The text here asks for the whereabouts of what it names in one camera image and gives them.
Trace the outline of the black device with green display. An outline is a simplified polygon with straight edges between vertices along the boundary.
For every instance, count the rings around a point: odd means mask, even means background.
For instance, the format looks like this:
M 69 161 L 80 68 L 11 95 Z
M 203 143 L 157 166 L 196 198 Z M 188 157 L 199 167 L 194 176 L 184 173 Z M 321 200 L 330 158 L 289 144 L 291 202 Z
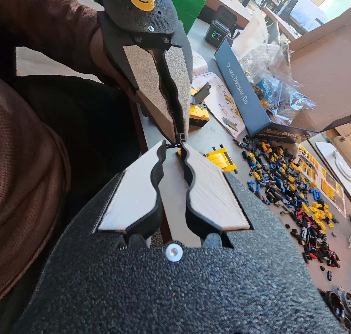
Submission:
M 205 35 L 205 41 L 218 48 L 227 36 L 232 37 L 236 29 L 237 15 L 225 5 L 220 5 Z

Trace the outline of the person's left hand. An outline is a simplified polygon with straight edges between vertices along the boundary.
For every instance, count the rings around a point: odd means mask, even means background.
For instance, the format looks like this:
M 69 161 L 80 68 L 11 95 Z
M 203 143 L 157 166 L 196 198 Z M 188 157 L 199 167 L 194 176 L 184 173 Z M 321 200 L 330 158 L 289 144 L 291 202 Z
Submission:
M 119 73 L 107 58 L 103 46 L 102 31 L 100 28 L 96 30 L 90 41 L 90 55 L 92 61 L 99 68 L 99 70 L 105 76 L 114 79 L 120 88 L 122 88 L 128 95 L 128 97 L 133 100 L 133 102 L 137 102 L 137 98 L 135 97 L 126 77 L 123 74 Z

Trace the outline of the pile of small loose bricks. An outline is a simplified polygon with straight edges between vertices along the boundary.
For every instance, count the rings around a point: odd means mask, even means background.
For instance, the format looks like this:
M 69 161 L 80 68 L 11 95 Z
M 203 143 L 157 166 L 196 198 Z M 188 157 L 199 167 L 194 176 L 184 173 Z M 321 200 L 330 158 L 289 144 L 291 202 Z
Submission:
M 259 141 L 246 135 L 242 141 L 233 142 L 243 149 L 242 156 L 249 165 L 248 188 L 267 205 L 275 205 L 280 215 L 288 215 L 292 226 L 285 224 L 289 234 L 303 247 L 302 257 L 306 264 L 317 260 L 327 280 L 332 280 L 331 268 L 340 268 L 340 258 L 331 249 L 326 230 L 339 221 L 322 199 L 314 180 L 317 168 L 310 155 L 299 160 L 287 148 L 273 146 L 269 141 Z

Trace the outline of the black yellow toy base assembly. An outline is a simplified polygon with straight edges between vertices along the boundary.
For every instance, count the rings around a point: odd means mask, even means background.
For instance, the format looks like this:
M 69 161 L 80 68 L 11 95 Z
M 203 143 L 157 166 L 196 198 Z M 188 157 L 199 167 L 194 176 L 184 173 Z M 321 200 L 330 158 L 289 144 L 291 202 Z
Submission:
M 211 84 L 206 82 L 200 90 L 191 89 L 189 125 L 204 127 L 209 121 L 205 99 L 210 95 Z

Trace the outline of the open instruction booklet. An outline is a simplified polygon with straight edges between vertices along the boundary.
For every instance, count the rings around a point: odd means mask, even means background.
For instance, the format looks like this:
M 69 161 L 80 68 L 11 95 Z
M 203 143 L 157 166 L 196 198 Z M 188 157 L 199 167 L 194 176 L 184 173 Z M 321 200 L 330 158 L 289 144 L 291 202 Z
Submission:
M 208 64 L 205 59 L 195 51 L 192 51 L 192 55 L 192 95 L 195 95 L 206 83 L 209 83 L 211 85 L 210 93 L 204 99 L 206 108 L 233 138 L 238 138 L 239 134 L 245 129 L 245 124 L 233 96 L 221 78 L 208 71 Z

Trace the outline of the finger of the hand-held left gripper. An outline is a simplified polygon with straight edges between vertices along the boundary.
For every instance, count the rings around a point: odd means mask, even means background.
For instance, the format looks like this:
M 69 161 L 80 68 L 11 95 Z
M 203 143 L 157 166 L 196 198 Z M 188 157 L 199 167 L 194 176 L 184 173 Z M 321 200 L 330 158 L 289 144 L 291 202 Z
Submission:
M 123 49 L 138 85 L 138 97 L 164 137 L 175 143 L 173 118 L 160 90 L 160 77 L 153 56 L 139 46 L 124 46 Z
M 191 81 L 182 48 L 172 46 L 164 52 L 164 62 L 175 91 L 172 99 L 173 110 L 177 115 L 177 130 L 188 134 L 190 121 Z

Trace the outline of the clear bag with blue parts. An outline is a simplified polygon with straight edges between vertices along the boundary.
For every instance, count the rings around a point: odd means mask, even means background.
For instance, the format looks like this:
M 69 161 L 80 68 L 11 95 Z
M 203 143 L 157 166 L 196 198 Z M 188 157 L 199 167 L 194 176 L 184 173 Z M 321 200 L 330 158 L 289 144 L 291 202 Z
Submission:
M 316 103 L 301 92 L 292 77 L 288 45 L 261 44 L 239 61 L 244 74 L 271 120 L 291 125 L 298 114 Z

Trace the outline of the blue cardboard box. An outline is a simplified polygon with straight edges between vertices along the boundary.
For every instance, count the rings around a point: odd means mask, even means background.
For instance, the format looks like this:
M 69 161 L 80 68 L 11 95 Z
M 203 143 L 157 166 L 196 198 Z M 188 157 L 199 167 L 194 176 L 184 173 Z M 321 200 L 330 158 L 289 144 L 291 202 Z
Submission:
M 224 40 L 215 53 L 217 65 L 234 97 L 248 133 L 254 138 L 301 143 L 351 120 L 351 12 L 303 35 L 289 45 L 292 77 L 316 103 L 302 109 L 292 125 L 273 122 Z

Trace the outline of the grey connector with black pins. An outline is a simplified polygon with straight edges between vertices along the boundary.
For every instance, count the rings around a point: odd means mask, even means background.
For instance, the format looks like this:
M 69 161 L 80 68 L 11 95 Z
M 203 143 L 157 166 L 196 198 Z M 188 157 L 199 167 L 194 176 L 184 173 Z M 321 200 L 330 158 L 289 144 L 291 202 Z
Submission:
M 166 149 L 173 149 L 173 148 L 177 148 L 180 149 L 182 147 L 182 143 L 186 142 L 186 135 L 185 133 L 179 133 L 176 134 L 176 139 L 175 139 L 175 143 L 168 143 L 166 144 Z

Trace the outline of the white plastic bag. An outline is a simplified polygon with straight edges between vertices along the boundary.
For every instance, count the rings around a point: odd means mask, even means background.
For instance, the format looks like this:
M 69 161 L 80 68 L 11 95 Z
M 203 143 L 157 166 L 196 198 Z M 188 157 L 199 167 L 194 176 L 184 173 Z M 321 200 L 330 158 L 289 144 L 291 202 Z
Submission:
M 269 34 L 265 22 L 265 18 L 261 10 L 257 7 L 252 12 L 252 18 L 247 26 L 236 37 L 231 46 L 231 50 L 240 61 L 250 51 L 257 48 L 261 44 L 267 43 Z

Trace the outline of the yellow grey toy hood assembly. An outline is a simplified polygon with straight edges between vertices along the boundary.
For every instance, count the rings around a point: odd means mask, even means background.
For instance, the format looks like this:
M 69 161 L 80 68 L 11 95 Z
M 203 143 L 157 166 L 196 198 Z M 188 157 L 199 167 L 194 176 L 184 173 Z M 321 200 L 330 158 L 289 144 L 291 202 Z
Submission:
M 234 171 L 234 173 L 237 174 L 237 167 L 232 161 L 226 148 L 222 145 L 220 147 L 220 149 L 214 150 L 207 154 L 199 152 L 192 147 L 188 147 L 190 155 L 187 156 L 189 159 L 186 162 L 187 168 L 189 168 L 189 170 L 193 170 L 195 174 L 206 174 L 211 172 L 218 173 L 219 169 L 225 172 Z

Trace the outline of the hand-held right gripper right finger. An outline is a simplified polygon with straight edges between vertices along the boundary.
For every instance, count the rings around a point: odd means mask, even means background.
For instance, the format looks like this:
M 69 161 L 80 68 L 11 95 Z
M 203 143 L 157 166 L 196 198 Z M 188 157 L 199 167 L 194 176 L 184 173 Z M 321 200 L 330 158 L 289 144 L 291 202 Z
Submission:
M 187 143 L 182 143 L 186 193 L 186 223 L 191 231 L 249 230 L 225 171 Z

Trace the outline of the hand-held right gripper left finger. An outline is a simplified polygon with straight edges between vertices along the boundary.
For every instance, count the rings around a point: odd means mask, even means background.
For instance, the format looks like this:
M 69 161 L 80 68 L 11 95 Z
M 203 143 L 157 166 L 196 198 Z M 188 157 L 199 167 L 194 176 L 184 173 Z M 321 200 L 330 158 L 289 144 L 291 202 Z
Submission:
M 97 232 L 154 234 L 162 224 L 159 183 L 164 176 L 166 141 L 161 140 L 128 166 L 108 200 Z

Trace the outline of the white rounded tray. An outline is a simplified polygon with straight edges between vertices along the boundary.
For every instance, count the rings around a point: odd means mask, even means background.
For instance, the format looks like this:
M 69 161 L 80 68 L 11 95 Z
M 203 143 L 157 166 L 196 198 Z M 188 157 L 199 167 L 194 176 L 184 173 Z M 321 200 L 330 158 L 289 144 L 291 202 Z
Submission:
M 316 142 L 316 147 L 331 170 L 339 177 L 351 182 L 351 168 L 340 152 L 331 143 Z

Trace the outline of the heap of wheels and beams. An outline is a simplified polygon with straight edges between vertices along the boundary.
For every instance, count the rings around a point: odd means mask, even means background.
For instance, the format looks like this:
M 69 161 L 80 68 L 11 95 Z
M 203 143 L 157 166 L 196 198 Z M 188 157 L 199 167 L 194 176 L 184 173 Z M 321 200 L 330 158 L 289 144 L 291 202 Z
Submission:
M 340 322 L 340 324 L 346 329 L 346 331 L 350 333 L 350 316 L 345 310 L 345 306 L 342 302 L 341 297 L 336 292 L 330 290 L 324 291 L 320 288 L 318 288 L 317 290 L 322 296 L 328 308 L 331 310 L 331 313 L 334 315 L 334 317 Z

